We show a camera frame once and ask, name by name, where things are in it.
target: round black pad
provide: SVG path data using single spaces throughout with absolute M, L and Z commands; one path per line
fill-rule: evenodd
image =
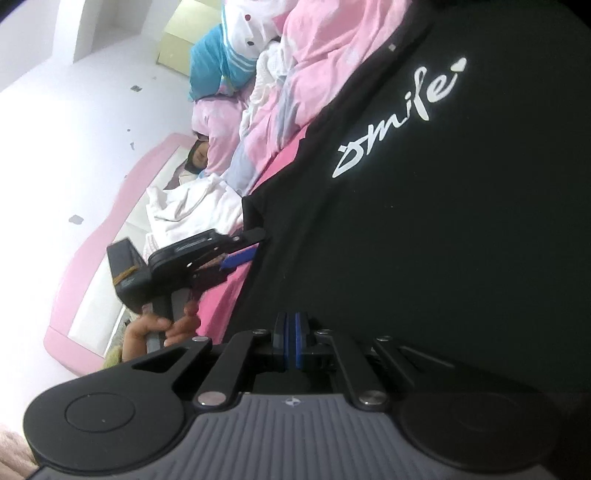
M 412 394 L 400 421 L 427 455 L 478 472 L 537 463 L 551 452 L 560 430 L 555 408 L 537 393 Z
M 66 420 L 83 432 L 108 432 L 121 428 L 134 413 L 134 404 L 127 398 L 95 393 L 74 400 L 66 410 Z
M 57 470 L 128 471 L 161 455 L 184 408 L 163 374 L 125 364 L 58 385 L 29 406 L 24 428 L 35 457 Z

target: hand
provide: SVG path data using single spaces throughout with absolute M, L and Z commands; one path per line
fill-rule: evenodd
M 146 335 L 151 332 L 166 332 L 164 346 L 184 342 L 195 336 L 195 330 L 201 325 L 197 316 L 199 304 L 191 300 L 184 307 L 184 317 L 178 322 L 158 317 L 153 313 L 144 313 L 131 322 L 125 330 L 121 360 L 127 362 L 147 353 Z

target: blue part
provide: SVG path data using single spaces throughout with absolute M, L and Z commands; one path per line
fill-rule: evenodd
M 300 329 L 300 314 L 295 314 L 295 367 L 301 370 L 301 329 Z
M 256 245 L 253 245 L 251 247 L 245 248 L 244 250 L 240 250 L 235 254 L 228 255 L 220 264 L 220 268 L 222 270 L 230 270 L 231 268 L 236 268 L 239 265 L 250 262 L 250 260 L 254 258 L 255 253 Z
M 283 361 L 286 369 L 290 367 L 290 321 L 287 318 L 283 324 Z
M 213 27 L 190 53 L 189 96 L 192 100 L 221 94 L 232 96 L 254 77 L 256 59 L 239 56 L 225 44 L 222 25 Z

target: screw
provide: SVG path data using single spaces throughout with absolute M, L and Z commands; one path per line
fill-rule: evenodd
M 379 390 L 368 390 L 359 396 L 359 401 L 368 407 L 377 407 L 386 403 L 388 396 Z
M 222 392 L 203 392 L 197 401 L 204 407 L 218 407 L 226 401 L 226 396 Z

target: black shirt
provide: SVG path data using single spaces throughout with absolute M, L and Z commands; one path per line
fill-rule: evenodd
M 591 32 L 551 2 L 415 2 L 244 201 L 228 335 L 305 311 L 543 390 L 591 385 Z

